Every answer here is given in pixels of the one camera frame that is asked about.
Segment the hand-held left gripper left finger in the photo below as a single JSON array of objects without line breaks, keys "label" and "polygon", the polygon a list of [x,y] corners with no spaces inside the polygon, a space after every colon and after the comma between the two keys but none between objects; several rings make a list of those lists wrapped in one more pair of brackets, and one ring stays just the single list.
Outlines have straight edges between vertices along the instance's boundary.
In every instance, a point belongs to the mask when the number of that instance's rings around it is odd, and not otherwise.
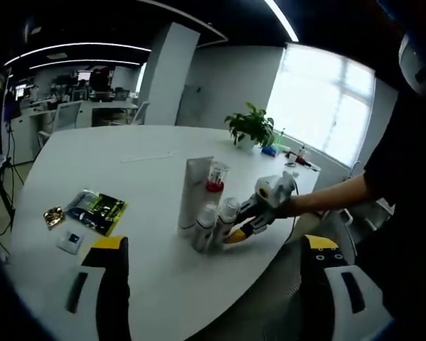
[{"label": "hand-held left gripper left finger", "polygon": [[97,240],[54,283],[56,340],[130,340],[128,238]]}]

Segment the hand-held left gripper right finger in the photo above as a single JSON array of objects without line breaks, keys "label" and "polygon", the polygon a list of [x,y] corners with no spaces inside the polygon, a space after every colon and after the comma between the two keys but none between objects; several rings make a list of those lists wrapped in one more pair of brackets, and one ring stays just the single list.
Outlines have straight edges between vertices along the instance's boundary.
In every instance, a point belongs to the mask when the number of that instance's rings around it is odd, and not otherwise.
[{"label": "hand-held left gripper right finger", "polygon": [[382,290],[339,246],[306,234],[301,243],[302,340],[375,340],[392,323]]}]

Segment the person's right hand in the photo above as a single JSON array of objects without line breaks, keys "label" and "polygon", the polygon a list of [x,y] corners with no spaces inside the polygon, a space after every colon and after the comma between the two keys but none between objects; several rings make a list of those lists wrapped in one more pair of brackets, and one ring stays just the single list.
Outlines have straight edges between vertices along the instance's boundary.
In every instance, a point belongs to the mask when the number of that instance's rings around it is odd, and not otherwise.
[{"label": "person's right hand", "polygon": [[289,217],[299,216],[302,214],[299,206],[299,196],[291,196],[278,206],[273,213],[276,219],[287,219]]}]

